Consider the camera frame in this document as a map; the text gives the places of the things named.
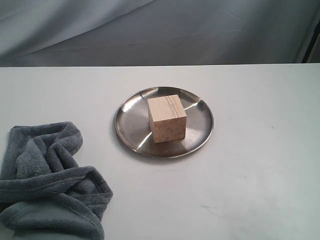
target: gray backdrop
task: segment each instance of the gray backdrop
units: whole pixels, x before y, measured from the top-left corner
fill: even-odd
[[[320,0],[0,0],[0,66],[293,63]]]

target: wooden cube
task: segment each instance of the wooden cube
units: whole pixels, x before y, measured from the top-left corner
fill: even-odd
[[[186,137],[187,115],[178,95],[147,101],[149,123],[156,144]]]

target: white table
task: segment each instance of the white table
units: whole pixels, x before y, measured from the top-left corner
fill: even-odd
[[[117,107],[154,86],[211,107],[213,135],[195,154],[155,160],[116,141]],[[81,130],[75,159],[114,191],[106,239],[320,238],[320,64],[0,68],[0,115],[1,158],[14,125]]]

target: gray towel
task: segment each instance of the gray towel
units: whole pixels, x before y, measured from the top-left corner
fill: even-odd
[[[103,240],[112,191],[72,157],[82,145],[71,122],[15,126],[0,175],[0,221],[14,240]]]

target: metal plate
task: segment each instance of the metal plate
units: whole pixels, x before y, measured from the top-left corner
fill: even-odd
[[[154,143],[147,99],[177,94],[187,115],[185,139]],[[154,158],[177,158],[199,149],[214,128],[208,105],[193,93],[175,87],[152,87],[129,97],[115,114],[115,130],[119,139],[131,150]]]

